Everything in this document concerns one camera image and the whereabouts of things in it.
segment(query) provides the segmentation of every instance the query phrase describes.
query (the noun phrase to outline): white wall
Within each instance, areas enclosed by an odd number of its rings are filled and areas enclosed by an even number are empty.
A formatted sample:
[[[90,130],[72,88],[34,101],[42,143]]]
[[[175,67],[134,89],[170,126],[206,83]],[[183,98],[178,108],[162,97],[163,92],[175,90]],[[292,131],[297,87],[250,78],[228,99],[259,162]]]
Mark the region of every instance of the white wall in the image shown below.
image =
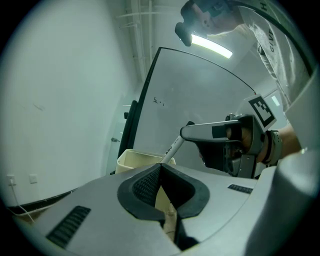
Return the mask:
[[[114,19],[124,13],[122,4],[45,1],[11,39],[0,66],[0,185],[7,206],[16,205],[7,174],[15,175],[20,204],[105,175],[119,109],[134,99],[137,84],[129,35]],[[38,183],[30,184],[29,174]]]

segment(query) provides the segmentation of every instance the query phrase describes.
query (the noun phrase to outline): white marker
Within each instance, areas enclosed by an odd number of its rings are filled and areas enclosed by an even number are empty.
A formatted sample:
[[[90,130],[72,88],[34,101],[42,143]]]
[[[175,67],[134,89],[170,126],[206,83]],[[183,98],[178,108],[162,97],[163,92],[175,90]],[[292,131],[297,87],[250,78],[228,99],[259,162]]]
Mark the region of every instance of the white marker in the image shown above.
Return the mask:
[[[194,125],[194,122],[189,121],[187,126]],[[168,164],[171,158],[175,155],[178,149],[181,147],[182,143],[184,143],[185,139],[180,135],[175,139],[174,143],[168,148],[165,152],[164,157],[161,159],[160,164]]]

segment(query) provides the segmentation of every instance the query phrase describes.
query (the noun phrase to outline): wall socket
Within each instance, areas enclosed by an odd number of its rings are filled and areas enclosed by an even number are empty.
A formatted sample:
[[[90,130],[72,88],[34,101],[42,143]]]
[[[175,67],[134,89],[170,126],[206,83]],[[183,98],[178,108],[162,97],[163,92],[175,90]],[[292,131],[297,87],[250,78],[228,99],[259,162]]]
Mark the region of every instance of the wall socket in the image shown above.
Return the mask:
[[[30,184],[38,183],[38,175],[37,174],[29,174]]]
[[[8,185],[11,186],[11,180],[13,181],[13,185],[17,185],[16,184],[16,179],[15,176],[13,174],[7,174],[7,179],[8,179]]]

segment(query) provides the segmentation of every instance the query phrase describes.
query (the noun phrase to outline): handwriting on whiteboard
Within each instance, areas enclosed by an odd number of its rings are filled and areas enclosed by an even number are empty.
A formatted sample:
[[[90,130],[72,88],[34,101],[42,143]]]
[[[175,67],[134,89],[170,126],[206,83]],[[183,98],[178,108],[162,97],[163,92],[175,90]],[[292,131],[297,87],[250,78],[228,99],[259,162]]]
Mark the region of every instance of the handwriting on whiteboard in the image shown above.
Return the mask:
[[[156,97],[153,97],[153,102],[154,102],[154,103],[157,103],[157,104],[161,104],[162,106],[164,106],[164,105],[165,105],[165,103],[163,103],[163,102],[161,102],[161,101],[157,100],[157,98],[156,98]]]

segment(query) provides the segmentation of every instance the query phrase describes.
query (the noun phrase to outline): whiteboard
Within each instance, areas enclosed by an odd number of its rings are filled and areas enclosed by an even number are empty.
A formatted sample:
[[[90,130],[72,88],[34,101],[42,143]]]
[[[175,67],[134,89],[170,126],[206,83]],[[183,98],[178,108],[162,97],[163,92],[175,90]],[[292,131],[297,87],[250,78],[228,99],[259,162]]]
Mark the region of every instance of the whiteboard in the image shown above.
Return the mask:
[[[164,154],[188,121],[224,121],[243,99],[254,95],[239,78],[201,57],[159,48],[155,61],[149,84],[144,85],[145,98],[141,96],[138,103],[143,105],[133,145],[136,150]],[[197,146],[189,141],[174,158],[180,166],[222,173],[205,167]]]

